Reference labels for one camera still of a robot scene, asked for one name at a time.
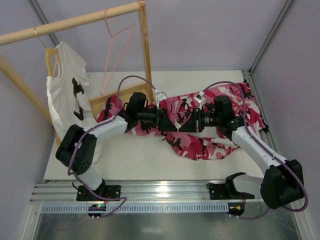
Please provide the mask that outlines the pink camouflage trousers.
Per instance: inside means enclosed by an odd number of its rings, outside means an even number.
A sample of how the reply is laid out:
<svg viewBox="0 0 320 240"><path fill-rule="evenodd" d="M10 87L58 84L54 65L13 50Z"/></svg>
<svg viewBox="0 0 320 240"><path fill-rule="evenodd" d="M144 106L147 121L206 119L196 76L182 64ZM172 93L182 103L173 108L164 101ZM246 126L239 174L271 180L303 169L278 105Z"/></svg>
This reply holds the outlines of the pink camouflage trousers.
<svg viewBox="0 0 320 240"><path fill-rule="evenodd" d="M192 160L222 160L239 148L232 141L237 129L247 125L257 133L267 128L246 83L228 82L159 103L149 103L142 92L134 92L126 103L112 95L97 121L114 115L128 121L128 133L163 136L177 155Z"/></svg>

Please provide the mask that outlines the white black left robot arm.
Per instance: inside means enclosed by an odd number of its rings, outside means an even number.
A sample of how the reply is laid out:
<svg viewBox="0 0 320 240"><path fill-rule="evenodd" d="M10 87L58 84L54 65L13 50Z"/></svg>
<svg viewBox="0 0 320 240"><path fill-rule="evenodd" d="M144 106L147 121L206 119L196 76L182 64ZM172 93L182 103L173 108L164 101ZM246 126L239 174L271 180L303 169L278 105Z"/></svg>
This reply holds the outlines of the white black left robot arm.
<svg viewBox="0 0 320 240"><path fill-rule="evenodd" d="M92 166L98 144L127 133L143 122L151 128L164 124L166 131L176 128L167 111L160 108L160 102L167 98L164 92L155 95L154 108L145 106L144 97L141 92L133 93L125 109L117 110L113 118L95 126L70 126L56 151L55 157L68 168L67 173L74 175L95 199L106 200L108 193L105 181Z"/></svg>

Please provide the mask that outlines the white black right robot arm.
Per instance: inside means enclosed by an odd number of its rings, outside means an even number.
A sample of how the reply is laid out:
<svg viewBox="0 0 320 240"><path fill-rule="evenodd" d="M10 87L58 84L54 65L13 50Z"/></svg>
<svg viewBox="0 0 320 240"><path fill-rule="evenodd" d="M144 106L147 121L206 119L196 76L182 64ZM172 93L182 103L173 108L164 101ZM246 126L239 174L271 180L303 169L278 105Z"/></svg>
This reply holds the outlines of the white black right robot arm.
<svg viewBox="0 0 320 240"><path fill-rule="evenodd" d="M195 108L178 131L197 133L205 127L217 127L225 137L243 149L263 172L263 178L246 174L236 176L232 181L237 192L261 196L273 210L300 199L308 202L301 164L295 159L287 160L259 139L249 129L243 115L235 116L228 96L215 97L212 112Z"/></svg>

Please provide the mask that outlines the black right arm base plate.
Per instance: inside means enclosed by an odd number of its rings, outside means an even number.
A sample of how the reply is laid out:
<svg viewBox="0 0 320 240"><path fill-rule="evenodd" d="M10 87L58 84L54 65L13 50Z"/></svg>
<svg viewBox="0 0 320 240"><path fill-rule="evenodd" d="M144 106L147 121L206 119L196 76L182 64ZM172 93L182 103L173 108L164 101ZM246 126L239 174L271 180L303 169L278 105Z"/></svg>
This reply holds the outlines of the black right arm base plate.
<svg viewBox="0 0 320 240"><path fill-rule="evenodd" d="M237 191L232 181L226 181L225 183L208 183L206 187L209 190L211 200L255 199L255 196L252 194Z"/></svg>

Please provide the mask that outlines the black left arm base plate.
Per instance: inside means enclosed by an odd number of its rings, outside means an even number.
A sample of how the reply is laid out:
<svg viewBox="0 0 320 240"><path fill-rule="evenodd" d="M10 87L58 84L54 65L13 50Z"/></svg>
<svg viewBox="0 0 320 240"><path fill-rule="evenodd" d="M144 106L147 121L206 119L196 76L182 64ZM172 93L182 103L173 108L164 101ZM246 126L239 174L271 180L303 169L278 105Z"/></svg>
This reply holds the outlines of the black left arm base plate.
<svg viewBox="0 0 320 240"><path fill-rule="evenodd" d="M106 199L118 199L121 196L121 186L120 185L104 185L99 187L94 191L96 195ZM88 189L80 185L78 187L76 200L79 202L89 202L89 201L101 201L102 199L92 195Z"/></svg>

